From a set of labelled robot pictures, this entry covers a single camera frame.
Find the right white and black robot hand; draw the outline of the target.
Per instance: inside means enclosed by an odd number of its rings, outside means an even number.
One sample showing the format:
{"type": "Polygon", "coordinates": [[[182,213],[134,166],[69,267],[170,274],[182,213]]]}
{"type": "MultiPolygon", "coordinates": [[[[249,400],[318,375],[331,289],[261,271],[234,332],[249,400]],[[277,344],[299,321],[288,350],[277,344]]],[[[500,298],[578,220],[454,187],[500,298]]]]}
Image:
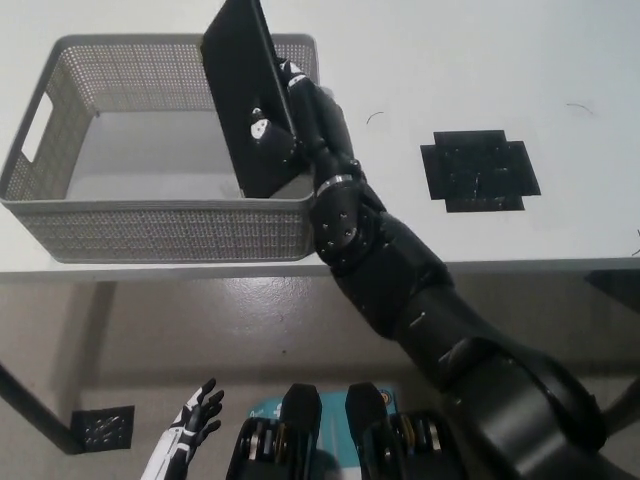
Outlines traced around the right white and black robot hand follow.
{"type": "Polygon", "coordinates": [[[289,132],[254,107],[249,132],[261,153],[281,163],[302,162],[316,192],[342,181],[364,182],[342,108],[289,59],[276,59],[294,131],[289,132]]]}

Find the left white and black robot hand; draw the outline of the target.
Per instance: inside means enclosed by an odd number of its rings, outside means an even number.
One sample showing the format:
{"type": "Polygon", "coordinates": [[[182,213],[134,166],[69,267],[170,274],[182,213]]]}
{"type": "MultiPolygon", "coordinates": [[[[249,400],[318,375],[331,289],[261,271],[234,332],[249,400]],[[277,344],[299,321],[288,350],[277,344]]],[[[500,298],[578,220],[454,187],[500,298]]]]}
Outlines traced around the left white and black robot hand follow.
{"type": "Polygon", "coordinates": [[[181,407],[160,436],[141,480],[186,479],[191,461],[206,438],[221,426],[223,390],[210,378],[181,407]]]}

